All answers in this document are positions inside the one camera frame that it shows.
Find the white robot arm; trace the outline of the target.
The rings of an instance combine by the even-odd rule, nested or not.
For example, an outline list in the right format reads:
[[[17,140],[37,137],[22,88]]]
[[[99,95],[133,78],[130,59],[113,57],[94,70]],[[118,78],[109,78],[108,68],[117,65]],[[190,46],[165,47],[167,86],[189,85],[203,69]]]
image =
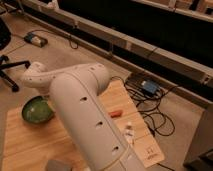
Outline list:
[[[47,71],[34,62],[21,80],[49,95],[60,121],[84,158],[84,171],[147,171],[98,99],[110,82],[100,63]]]

